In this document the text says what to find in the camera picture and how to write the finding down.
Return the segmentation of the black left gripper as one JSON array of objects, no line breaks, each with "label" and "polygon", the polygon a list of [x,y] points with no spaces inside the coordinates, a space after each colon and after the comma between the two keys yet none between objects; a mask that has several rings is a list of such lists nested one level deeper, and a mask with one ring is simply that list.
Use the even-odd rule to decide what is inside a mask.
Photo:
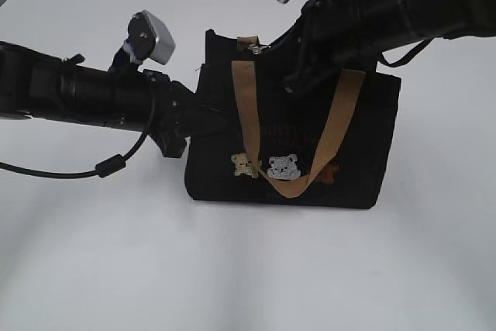
[{"label": "black left gripper", "polygon": [[225,112],[211,107],[202,97],[158,71],[145,70],[155,100],[149,137],[166,158],[182,157],[186,139],[191,136],[221,133],[229,125]]}]

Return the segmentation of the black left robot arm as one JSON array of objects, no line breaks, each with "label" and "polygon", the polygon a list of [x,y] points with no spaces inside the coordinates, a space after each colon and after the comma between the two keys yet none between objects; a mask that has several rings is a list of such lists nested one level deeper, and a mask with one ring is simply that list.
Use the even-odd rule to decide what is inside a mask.
[{"label": "black left robot arm", "polygon": [[1,44],[1,117],[107,127],[149,135],[164,157],[179,158],[186,138],[225,131],[227,113],[159,71],[139,71],[115,55],[102,71],[12,43]]}]

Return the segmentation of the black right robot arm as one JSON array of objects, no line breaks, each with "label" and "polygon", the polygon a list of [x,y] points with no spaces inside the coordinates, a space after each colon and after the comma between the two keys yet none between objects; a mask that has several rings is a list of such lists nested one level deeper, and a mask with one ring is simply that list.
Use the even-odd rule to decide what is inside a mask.
[{"label": "black right robot arm", "polygon": [[409,44],[419,52],[435,38],[495,35],[495,0],[311,0],[301,15],[297,63],[283,81],[293,95],[354,60],[381,60]]}]

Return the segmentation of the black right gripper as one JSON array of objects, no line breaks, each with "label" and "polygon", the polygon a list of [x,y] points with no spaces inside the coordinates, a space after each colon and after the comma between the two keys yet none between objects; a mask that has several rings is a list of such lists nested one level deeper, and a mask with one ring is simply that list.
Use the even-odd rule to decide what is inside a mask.
[{"label": "black right gripper", "polygon": [[362,0],[308,0],[299,17],[270,45],[272,85],[307,95],[342,68],[375,71],[378,52],[360,35]]}]

